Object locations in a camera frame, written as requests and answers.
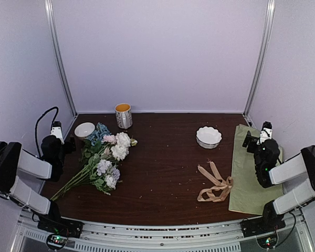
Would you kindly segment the blue hydrangea stem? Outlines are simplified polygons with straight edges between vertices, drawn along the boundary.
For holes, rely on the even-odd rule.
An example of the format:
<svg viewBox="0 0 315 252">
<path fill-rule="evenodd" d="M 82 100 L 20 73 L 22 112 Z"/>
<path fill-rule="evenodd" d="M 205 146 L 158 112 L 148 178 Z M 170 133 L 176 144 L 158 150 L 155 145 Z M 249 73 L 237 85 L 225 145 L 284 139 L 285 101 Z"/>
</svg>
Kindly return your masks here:
<svg viewBox="0 0 315 252">
<path fill-rule="evenodd" d="M 111 135 L 111 132 L 106 125 L 98 122 L 96 129 L 84 139 L 84 145 L 81 149 L 82 158 L 90 158 L 92 155 L 100 152 L 104 147 L 103 137 L 106 135 Z"/>
</svg>

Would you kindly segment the pink rose stem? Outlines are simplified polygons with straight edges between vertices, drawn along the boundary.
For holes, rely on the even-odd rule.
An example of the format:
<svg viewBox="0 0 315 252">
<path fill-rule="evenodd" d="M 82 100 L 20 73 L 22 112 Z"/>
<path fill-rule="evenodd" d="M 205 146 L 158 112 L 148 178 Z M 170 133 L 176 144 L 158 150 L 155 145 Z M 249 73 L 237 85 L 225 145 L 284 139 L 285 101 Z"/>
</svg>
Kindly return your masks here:
<svg viewBox="0 0 315 252">
<path fill-rule="evenodd" d="M 99 155 L 101 159 L 109 159 L 111 157 L 111 147 L 116 144 L 114 135 L 104 135 L 101 139 L 85 139 L 83 148 L 81 149 L 81 165 L 88 163 L 91 157 Z"/>
</svg>

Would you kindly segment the green and peach wrapping paper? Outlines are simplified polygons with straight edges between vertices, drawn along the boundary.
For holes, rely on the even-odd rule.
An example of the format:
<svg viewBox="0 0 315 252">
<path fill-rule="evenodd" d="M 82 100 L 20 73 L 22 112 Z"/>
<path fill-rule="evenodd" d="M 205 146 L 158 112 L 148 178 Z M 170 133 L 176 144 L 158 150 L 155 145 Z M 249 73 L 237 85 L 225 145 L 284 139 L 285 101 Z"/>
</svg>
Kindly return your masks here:
<svg viewBox="0 0 315 252">
<path fill-rule="evenodd" d="M 234 135 L 232 179 L 228 210 L 232 212 L 261 215 L 264 205 L 283 196 L 282 185 L 263 188 L 255 174 L 254 155 L 242 147 L 247 132 L 258 137 L 259 131 L 245 125 L 238 125 Z"/>
</svg>

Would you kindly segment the beige ribbon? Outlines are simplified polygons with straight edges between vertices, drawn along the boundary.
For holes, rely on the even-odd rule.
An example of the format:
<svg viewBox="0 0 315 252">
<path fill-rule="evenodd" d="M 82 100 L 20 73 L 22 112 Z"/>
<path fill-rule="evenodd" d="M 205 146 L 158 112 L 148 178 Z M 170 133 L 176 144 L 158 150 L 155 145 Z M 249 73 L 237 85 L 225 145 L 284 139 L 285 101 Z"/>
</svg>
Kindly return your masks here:
<svg viewBox="0 0 315 252">
<path fill-rule="evenodd" d="M 228 176 L 227 179 L 224 180 L 216 164 L 213 161 L 208 161 L 208 164 L 212 173 L 209 173 L 201 165 L 198 165 L 197 169 L 203 176 L 213 183 L 213 186 L 202 189 L 197 196 L 197 201 L 213 203 L 223 202 L 230 194 L 234 185 L 234 180 L 231 176 Z"/>
</svg>

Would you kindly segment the white rose stem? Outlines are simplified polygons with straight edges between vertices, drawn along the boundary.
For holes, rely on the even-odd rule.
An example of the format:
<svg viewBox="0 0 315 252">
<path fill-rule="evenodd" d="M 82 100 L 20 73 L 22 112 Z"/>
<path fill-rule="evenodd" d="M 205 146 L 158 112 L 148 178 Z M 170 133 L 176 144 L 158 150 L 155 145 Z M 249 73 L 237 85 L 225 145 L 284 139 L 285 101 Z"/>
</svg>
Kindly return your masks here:
<svg viewBox="0 0 315 252">
<path fill-rule="evenodd" d="M 116 139 L 116 144 L 111 147 L 111 157 L 107 159 L 107 161 L 118 163 L 120 161 L 123 161 L 127 157 L 127 155 L 129 154 L 129 148 L 136 146 L 138 141 L 134 138 L 130 138 L 129 135 L 125 132 L 117 133 L 114 136 Z"/>
</svg>

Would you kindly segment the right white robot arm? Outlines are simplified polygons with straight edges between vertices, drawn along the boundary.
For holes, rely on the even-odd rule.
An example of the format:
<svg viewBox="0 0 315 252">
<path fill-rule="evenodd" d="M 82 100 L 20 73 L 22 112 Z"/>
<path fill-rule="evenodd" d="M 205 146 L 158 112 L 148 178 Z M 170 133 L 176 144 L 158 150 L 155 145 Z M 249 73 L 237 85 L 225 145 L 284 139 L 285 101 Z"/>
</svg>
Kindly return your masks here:
<svg viewBox="0 0 315 252">
<path fill-rule="evenodd" d="M 306 174 L 307 178 L 283 196 L 268 202 L 261 217 L 242 221 L 240 226 L 245 237 L 284 228 L 286 213 L 315 200 L 315 145 L 303 148 L 294 157 L 280 162 L 279 145 L 271 135 L 271 129 L 263 128 L 259 137 L 247 132 L 243 142 L 247 152 L 254 155 L 259 184 L 269 188 L 302 174 Z"/>
</svg>

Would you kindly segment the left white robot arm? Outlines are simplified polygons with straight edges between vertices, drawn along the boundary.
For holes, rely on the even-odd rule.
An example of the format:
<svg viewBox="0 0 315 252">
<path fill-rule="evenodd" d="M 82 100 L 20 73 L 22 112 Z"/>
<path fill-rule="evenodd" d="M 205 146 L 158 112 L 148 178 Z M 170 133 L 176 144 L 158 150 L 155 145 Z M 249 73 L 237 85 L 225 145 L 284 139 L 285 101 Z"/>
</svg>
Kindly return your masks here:
<svg viewBox="0 0 315 252">
<path fill-rule="evenodd" d="M 65 156 L 76 150 L 74 137 L 62 142 L 54 135 L 45 137 L 41 143 L 42 157 L 32 155 L 19 142 L 0 141 L 0 197 L 11 200 L 22 208 L 28 208 L 44 219 L 53 233 L 65 229 L 58 205 L 41 196 L 19 176 L 20 172 L 43 181 L 59 181 L 64 173 Z"/>
</svg>

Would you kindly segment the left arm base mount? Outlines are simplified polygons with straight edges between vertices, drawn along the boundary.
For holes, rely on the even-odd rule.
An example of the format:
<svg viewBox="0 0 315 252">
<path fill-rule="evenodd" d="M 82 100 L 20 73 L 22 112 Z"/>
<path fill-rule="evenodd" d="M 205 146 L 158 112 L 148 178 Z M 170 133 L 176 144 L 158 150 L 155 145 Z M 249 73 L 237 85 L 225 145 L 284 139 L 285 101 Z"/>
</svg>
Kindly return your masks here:
<svg viewBox="0 0 315 252">
<path fill-rule="evenodd" d="M 49 232 L 45 243 L 49 249 L 58 251 L 66 246 L 69 238 L 80 238 L 83 222 L 62 218 L 56 223 L 43 218 L 38 221 L 37 227 Z"/>
</svg>

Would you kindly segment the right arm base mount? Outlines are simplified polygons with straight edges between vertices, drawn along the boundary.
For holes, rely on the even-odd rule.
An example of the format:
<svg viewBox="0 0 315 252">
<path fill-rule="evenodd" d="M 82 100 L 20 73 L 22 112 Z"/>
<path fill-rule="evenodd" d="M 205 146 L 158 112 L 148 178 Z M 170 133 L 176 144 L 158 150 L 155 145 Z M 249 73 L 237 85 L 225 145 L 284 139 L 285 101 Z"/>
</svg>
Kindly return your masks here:
<svg viewBox="0 0 315 252">
<path fill-rule="evenodd" d="M 275 221 L 272 225 L 267 225 L 260 218 L 243 219 L 240 222 L 241 231 L 244 237 L 256 237 L 257 245 L 265 250 L 274 249 L 279 244 L 278 230 L 285 228 L 284 221 Z"/>
</svg>

